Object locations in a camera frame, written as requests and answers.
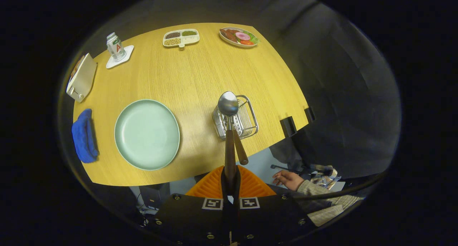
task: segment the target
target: blue towel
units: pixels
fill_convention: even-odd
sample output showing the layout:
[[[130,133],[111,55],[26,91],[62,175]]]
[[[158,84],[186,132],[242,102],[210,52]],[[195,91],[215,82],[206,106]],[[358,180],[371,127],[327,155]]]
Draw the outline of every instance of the blue towel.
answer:
[[[92,134],[92,110],[84,110],[72,126],[73,142],[78,157],[83,163],[92,163],[97,159],[98,151]]]

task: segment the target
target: sliced tomato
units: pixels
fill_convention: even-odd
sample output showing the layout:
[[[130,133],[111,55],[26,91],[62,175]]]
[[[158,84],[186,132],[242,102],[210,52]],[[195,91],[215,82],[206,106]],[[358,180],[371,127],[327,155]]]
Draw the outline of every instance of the sliced tomato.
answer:
[[[246,40],[240,40],[240,43],[241,43],[242,45],[254,45],[254,44],[255,44],[254,42],[246,41]]]

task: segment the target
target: human hand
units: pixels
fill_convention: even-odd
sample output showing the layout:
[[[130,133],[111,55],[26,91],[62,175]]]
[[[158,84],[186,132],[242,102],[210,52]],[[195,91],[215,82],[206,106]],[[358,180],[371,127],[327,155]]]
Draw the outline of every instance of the human hand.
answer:
[[[286,170],[281,170],[278,173],[274,174],[272,178],[275,178],[273,180],[273,184],[283,184],[285,185],[288,189],[294,190],[295,192],[297,189],[299,189],[299,186],[304,182],[304,179],[301,178],[296,173],[293,172],[288,172]]]

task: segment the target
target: light green plate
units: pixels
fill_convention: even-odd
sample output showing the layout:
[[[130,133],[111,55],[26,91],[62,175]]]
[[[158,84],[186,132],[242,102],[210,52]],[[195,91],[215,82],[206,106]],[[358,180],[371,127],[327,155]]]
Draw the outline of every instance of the light green plate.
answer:
[[[158,101],[129,104],[118,116],[114,140],[132,166],[152,171],[167,166],[180,145],[180,130],[172,112]]]

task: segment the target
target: white plate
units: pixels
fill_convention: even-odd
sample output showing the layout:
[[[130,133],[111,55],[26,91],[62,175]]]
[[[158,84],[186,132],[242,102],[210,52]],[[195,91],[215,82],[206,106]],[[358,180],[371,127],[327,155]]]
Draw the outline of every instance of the white plate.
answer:
[[[235,30],[238,30],[238,31],[240,31],[240,32],[247,31],[247,30],[244,30],[244,29],[239,29],[239,28],[234,28],[234,27],[225,27],[225,28],[222,28],[222,29],[224,29],[224,30],[235,29]],[[236,47],[245,47],[245,48],[249,48],[249,47],[255,47],[255,46],[257,46],[257,44],[258,44],[258,43],[256,43],[256,44],[254,44],[254,45],[244,45],[244,44],[236,43],[236,42],[231,41],[231,40],[227,39],[226,37],[224,37],[224,36],[221,34],[221,31],[218,30],[218,32],[219,32],[219,36],[220,36],[224,41],[228,42],[228,43],[231,44],[231,45],[235,45]]]
[[[184,31],[194,31],[194,32],[196,32],[197,34],[195,34],[195,35],[186,35],[186,36],[182,36],[182,33],[183,33]],[[179,32],[179,33],[180,33],[180,36],[179,36],[179,37],[169,38],[169,39],[166,39],[166,38],[165,38],[168,34],[170,34],[170,33],[175,33],[175,32]],[[175,44],[175,45],[165,45],[165,42],[166,42],[167,40],[175,39],[175,38],[180,39],[180,43],[179,43],[179,44]],[[175,31],[167,32],[167,33],[164,35],[164,38],[162,39],[162,44],[164,45],[164,47],[176,47],[176,46],[178,45],[180,48],[183,48],[183,47],[185,47],[185,45],[196,43],[196,42],[198,42],[199,40],[200,40],[200,35],[199,35],[199,32],[197,31],[197,29],[180,29],[180,30],[175,30]]]

